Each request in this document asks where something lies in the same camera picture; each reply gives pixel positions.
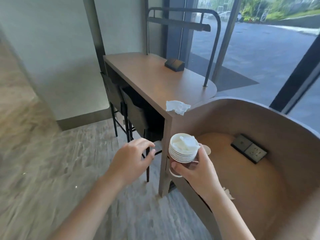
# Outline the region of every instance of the power outlet box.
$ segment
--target power outlet box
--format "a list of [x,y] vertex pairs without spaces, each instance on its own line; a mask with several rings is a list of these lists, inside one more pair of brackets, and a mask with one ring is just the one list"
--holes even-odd
[[237,138],[235,138],[235,140],[231,143],[231,146],[254,164],[258,163],[268,153],[267,150],[263,149],[261,146],[258,146],[244,134],[240,134]]

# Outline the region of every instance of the road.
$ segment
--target road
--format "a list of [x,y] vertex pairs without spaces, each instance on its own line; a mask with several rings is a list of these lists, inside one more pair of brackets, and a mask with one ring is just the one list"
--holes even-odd
[[[194,32],[191,52],[210,58],[216,20],[204,19],[211,32]],[[216,61],[227,23],[221,24]],[[220,92],[220,96],[235,96],[270,105],[315,40],[314,34],[293,27],[284,28],[264,24],[236,23],[223,66],[259,84]],[[290,114],[320,132],[320,81],[306,93]]]

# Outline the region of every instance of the white car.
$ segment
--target white car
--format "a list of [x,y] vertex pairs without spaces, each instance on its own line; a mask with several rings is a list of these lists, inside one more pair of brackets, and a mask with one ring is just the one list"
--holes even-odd
[[[221,14],[220,14],[220,19],[222,20],[222,21],[228,21],[229,20],[229,18],[230,18],[230,11],[228,11],[228,12],[222,12]],[[241,15],[241,13],[238,13],[238,17],[237,17],[237,19],[235,20],[236,22],[239,22],[240,20],[242,19],[242,15]]]

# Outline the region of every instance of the brown tabletop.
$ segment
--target brown tabletop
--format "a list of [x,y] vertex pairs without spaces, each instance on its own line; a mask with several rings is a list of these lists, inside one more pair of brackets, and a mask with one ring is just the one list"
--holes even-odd
[[166,101],[195,105],[217,93],[212,81],[203,87],[203,76],[188,69],[174,72],[165,67],[166,59],[154,54],[122,53],[106,55],[104,60],[165,118],[172,114],[166,112]]

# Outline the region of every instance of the person's right hand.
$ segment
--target person's right hand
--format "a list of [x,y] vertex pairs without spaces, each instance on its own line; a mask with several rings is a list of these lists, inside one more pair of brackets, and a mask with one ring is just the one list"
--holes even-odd
[[199,163],[193,170],[185,168],[176,161],[171,166],[189,182],[198,195],[208,202],[213,194],[220,193],[223,189],[214,165],[202,145],[198,150],[197,157]]

